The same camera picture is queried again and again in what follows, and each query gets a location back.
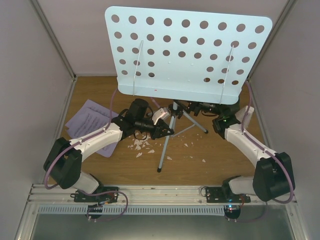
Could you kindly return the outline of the light blue music stand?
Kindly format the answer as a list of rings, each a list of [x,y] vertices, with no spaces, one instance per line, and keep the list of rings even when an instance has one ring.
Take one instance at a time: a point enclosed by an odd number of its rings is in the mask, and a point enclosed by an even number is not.
[[[266,16],[124,6],[104,18],[121,93],[225,105],[273,28]]]

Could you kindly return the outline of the white metronome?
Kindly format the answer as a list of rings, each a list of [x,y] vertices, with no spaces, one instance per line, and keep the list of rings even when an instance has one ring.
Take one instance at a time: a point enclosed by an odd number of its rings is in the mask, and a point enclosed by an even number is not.
[[[235,114],[236,119],[238,121],[240,121],[240,123],[241,123],[242,131],[244,131],[248,127],[248,125],[252,119],[254,111],[255,111],[255,109],[252,106],[247,105],[247,106],[243,107],[242,109],[240,109]]]

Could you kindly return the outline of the white sheet music pages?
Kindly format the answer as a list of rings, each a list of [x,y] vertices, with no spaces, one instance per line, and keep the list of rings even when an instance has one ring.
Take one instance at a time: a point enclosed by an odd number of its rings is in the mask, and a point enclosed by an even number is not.
[[[71,139],[85,136],[107,125],[110,110],[88,99],[81,109],[65,124]]]

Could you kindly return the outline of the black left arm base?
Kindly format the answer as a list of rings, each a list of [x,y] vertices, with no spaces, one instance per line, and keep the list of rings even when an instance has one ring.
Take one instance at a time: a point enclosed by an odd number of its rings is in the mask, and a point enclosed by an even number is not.
[[[75,193],[71,193],[70,197],[76,203],[116,203],[118,200],[118,190],[116,186],[103,186],[99,187],[93,192],[93,196],[84,194],[77,190]]]

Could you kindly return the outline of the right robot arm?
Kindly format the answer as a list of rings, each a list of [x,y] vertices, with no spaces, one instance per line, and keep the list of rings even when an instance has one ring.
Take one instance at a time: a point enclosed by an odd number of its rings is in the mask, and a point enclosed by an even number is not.
[[[234,176],[222,183],[221,196],[228,203],[239,195],[255,195],[261,201],[273,200],[287,204],[294,198],[295,180],[290,156],[278,153],[258,141],[247,131],[254,108],[240,108],[240,103],[231,105],[189,101],[184,104],[175,100],[177,114],[199,112],[214,115],[212,127],[216,134],[240,150],[254,166],[252,177]]]

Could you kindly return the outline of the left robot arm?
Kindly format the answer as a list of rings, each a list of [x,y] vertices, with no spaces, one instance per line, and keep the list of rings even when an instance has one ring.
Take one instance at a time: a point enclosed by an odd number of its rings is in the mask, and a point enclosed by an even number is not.
[[[102,185],[94,176],[82,171],[84,160],[100,149],[134,135],[137,131],[149,134],[153,140],[174,133],[165,122],[165,118],[169,116],[168,110],[160,108],[147,117],[149,107],[147,101],[137,98],[128,109],[113,117],[101,128],[71,140],[63,137],[57,139],[43,165],[45,188],[54,188],[53,185],[48,185],[48,179],[52,178],[56,186],[62,189],[77,189],[92,202],[101,200]]]

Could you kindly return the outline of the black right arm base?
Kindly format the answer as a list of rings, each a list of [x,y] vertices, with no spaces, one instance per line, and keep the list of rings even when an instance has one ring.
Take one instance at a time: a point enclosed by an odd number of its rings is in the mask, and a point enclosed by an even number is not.
[[[207,203],[231,203],[232,199],[227,197],[222,186],[202,186],[199,193],[206,199]]]

